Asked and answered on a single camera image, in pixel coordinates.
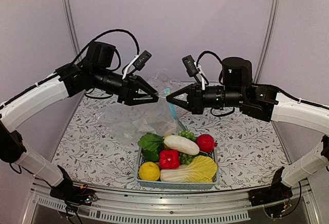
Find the blue zipper clear bag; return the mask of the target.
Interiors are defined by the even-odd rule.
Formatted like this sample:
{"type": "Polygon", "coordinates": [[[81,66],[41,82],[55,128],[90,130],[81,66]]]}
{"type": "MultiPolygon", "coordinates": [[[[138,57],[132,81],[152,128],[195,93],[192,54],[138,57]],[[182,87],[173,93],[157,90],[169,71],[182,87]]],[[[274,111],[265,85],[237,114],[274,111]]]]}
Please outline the blue zipper clear bag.
{"type": "Polygon", "coordinates": [[[97,113],[98,123],[105,126],[115,140],[129,144],[138,142],[146,133],[164,136],[185,130],[173,104],[166,101],[170,89],[160,92],[156,103],[126,106],[111,104],[97,113]]]}

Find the white radish with leaves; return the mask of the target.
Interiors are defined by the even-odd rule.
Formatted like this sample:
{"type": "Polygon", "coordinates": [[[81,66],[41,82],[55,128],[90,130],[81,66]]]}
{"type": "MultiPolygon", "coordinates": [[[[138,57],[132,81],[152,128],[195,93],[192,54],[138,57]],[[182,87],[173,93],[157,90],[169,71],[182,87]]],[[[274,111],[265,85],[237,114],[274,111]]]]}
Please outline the white radish with leaves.
{"type": "Polygon", "coordinates": [[[154,133],[146,133],[139,139],[138,146],[149,152],[160,152],[162,146],[192,156],[200,152],[195,142],[178,135],[168,135],[164,138],[154,133]]]}

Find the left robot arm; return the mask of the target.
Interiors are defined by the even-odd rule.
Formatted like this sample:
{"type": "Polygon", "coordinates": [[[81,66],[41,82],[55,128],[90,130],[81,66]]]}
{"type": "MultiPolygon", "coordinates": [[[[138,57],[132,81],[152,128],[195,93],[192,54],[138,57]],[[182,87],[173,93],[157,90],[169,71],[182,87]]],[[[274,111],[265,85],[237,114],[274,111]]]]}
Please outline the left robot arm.
{"type": "Polygon", "coordinates": [[[151,53],[138,53],[122,74],[110,70],[116,47],[103,42],[92,42],[79,63],[68,63],[36,83],[33,87],[1,105],[1,160],[26,169],[34,177],[45,180],[65,200],[73,200],[76,188],[64,169],[52,164],[36,152],[19,129],[29,120],[46,118],[45,110],[55,103],[72,98],[91,89],[117,96],[118,103],[127,106],[156,103],[157,91],[142,77],[135,75],[151,58],[151,53]]]}

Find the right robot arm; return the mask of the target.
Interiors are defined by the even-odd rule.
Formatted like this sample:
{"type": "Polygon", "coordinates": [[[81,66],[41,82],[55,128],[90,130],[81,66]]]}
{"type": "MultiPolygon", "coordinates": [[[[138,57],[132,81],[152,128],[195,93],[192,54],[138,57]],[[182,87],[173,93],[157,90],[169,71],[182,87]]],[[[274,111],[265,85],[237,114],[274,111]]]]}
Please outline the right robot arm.
{"type": "Polygon", "coordinates": [[[273,85],[254,83],[249,60],[229,57],[220,64],[220,85],[201,80],[169,94],[167,101],[195,115],[205,108],[238,108],[254,119],[294,128],[299,139],[320,139],[308,147],[309,152],[275,172],[266,189],[269,201],[277,201],[286,188],[328,166],[328,106],[294,97],[273,85]]]}

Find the pink zipper clear bag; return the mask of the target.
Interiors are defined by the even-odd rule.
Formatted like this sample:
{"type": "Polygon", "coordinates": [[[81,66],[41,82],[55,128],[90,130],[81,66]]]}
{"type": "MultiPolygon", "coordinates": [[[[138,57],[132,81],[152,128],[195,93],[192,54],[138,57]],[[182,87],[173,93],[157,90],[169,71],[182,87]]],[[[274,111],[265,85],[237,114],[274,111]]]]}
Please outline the pink zipper clear bag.
{"type": "Polygon", "coordinates": [[[166,71],[155,73],[148,79],[148,83],[158,92],[164,91],[167,88],[170,91],[176,91],[184,86],[182,82],[169,75],[166,71]]]}

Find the green grapes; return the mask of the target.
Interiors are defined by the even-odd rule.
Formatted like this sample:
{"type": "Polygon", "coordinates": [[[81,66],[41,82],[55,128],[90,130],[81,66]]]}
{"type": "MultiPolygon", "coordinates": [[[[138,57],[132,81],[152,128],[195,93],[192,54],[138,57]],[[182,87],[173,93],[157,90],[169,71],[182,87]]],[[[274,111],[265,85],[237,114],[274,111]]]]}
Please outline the green grapes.
{"type": "Polygon", "coordinates": [[[178,135],[181,137],[185,137],[193,142],[196,142],[196,140],[197,140],[197,137],[195,136],[195,134],[193,132],[191,132],[190,130],[183,130],[178,135]]]}

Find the green bell pepper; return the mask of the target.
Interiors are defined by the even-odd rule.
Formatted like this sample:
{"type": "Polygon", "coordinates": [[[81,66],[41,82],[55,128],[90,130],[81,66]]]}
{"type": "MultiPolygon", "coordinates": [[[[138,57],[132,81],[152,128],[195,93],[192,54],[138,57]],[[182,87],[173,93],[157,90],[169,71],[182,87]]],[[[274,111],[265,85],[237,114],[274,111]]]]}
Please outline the green bell pepper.
{"type": "Polygon", "coordinates": [[[160,159],[159,153],[160,152],[158,149],[156,149],[154,151],[142,149],[142,155],[143,155],[144,159],[146,161],[150,161],[150,162],[158,162],[160,159]]]}

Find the red bell pepper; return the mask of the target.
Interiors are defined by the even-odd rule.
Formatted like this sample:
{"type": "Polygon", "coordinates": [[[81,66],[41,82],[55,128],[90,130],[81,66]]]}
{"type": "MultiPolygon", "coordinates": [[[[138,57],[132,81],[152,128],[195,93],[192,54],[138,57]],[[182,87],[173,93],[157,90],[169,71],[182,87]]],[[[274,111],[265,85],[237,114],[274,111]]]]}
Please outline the red bell pepper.
{"type": "Polygon", "coordinates": [[[176,169],[180,166],[179,152],[163,150],[160,152],[159,165],[162,169],[176,169]]]}

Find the napa cabbage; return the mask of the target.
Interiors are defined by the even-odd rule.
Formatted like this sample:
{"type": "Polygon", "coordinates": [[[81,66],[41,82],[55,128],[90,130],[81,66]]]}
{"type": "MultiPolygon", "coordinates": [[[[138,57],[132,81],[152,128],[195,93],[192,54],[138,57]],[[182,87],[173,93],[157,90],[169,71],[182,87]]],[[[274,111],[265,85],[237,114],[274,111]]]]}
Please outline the napa cabbage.
{"type": "Polygon", "coordinates": [[[176,183],[211,183],[217,172],[217,164],[210,157],[197,156],[189,165],[177,169],[161,170],[160,180],[176,183]]]}

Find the yellow lemon front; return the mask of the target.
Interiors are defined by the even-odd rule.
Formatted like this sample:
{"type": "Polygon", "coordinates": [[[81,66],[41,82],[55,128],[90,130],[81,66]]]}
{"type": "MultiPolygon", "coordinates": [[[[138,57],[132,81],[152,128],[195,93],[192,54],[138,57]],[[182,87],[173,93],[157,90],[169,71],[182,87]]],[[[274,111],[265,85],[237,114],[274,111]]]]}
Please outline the yellow lemon front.
{"type": "Polygon", "coordinates": [[[159,166],[153,162],[145,162],[141,165],[138,175],[141,180],[157,181],[160,178],[159,166]]]}

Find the light blue plastic basket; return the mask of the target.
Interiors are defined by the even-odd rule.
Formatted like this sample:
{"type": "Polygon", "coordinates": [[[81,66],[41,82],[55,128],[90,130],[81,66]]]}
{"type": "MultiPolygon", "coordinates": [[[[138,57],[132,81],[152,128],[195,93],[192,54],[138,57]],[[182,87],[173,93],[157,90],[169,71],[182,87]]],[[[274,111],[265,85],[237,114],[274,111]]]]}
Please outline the light blue plastic basket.
{"type": "Polygon", "coordinates": [[[185,138],[152,142],[138,151],[135,179],[147,188],[209,190],[219,180],[214,151],[199,150],[185,138]]]}

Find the front aluminium rail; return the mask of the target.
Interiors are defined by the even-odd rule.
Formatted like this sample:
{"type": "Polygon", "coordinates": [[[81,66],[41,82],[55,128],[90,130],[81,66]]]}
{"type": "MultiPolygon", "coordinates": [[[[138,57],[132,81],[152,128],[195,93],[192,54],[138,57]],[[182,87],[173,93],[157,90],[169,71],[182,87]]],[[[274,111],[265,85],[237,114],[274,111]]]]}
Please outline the front aluminium rail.
{"type": "Polygon", "coordinates": [[[68,210],[64,201],[50,196],[37,179],[30,189],[23,223],[320,223],[307,180],[293,187],[287,211],[284,201],[253,206],[249,189],[180,191],[126,189],[90,184],[97,200],[68,210]]]}

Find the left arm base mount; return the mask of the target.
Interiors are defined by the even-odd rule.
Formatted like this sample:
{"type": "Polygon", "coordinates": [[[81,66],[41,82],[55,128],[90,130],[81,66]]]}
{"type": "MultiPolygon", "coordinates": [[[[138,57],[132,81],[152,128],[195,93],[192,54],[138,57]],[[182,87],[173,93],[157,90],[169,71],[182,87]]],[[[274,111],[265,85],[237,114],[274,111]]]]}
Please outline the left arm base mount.
{"type": "Polygon", "coordinates": [[[98,199],[96,192],[90,189],[87,184],[74,186],[68,173],[61,166],[58,166],[58,168],[63,174],[63,181],[58,186],[51,187],[51,197],[67,201],[77,206],[90,206],[92,202],[98,199]]]}

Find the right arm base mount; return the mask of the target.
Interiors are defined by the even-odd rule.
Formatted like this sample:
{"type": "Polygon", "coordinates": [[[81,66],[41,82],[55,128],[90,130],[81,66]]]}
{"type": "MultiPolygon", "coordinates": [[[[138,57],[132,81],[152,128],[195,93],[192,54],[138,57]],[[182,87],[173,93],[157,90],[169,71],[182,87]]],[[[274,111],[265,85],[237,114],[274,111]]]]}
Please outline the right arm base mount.
{"type": "Polygon", "coordinates": [[[268,187],[250,190],[248,199],[253,207],[263,206],[265,214],[272,219],[283,217],[292,206],[291,188],[281,183],[275,183],[268,187]]]}

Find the left aluminium frame post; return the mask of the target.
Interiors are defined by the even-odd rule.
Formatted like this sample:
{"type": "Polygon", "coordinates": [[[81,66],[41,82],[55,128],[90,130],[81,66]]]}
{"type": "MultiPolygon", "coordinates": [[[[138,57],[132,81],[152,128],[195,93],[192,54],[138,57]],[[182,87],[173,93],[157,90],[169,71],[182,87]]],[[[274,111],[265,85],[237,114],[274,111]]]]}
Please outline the left aluminium frame post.
{"type": "Polygon", "coordinates": [[[75,55],[77,55],[80,52],[80,47],[79,47],[78,37],[74,25],[70,0],[62,0],[62,4],[63,4],[64,14],[67,22],[67,28],[72,43],[72,47],[75,55]]]}

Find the aluminium frame post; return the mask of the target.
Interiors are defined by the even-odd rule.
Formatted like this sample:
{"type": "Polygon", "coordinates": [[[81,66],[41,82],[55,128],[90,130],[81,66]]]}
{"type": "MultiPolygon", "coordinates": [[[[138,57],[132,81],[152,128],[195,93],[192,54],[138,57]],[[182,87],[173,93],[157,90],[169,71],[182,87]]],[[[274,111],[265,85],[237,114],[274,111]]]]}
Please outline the aluminium frame post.
{"type": "Polygon", "coordinates": [[[271,1],[269,19],[268,19],[268,23],[267,23],[267,27],[266,27],[266,31],[265,31],[263,46],[261,49],[260,58],[259,58],[259,61],[257,64],[255,76],[254,76],[255,83],[260,82],[260,78],[261,78],[262,72],[264,70],[267,54],[268,54],[270,43],[271,43],[272,34],[274,31],[274,27],[275,27],[279,2],[280,2],[280,0],[271,1]]]}
{"type": "Polygon", "coordinates": [[[62,4],[63,4],[64,14],[67,22],[67,28],[72,43],[72,47],[75,55],[77,55],[80,52],[80,47],[79,47],[78,37],[74,25],[70,0],[62,0],[62,4]]]}

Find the right aluminium frame post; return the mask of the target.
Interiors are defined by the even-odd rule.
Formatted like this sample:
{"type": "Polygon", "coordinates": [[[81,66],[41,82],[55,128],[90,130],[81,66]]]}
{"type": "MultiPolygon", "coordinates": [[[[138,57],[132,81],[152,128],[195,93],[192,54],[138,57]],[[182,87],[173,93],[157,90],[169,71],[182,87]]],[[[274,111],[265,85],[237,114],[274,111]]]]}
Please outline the right aluminium frame post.
{"type": "Polygon", "coordinates": [[[255,76],[254,76],[255,83],[260,82],[260,78],[261,78],[262,72],[264,70],[267,54],[268,54],[270,43],[271,43],[272,34],[274,31],[274,27],[275,27],[279,2],[280,2],[280,0],[271,1],[269,19],[268,19],[268,23],[267,23],[267,27],[266,27],[266,31],[265,31],[263,46],[261,49],[260,58],[259,58],[259,61],[257,64],[255,76]]]}

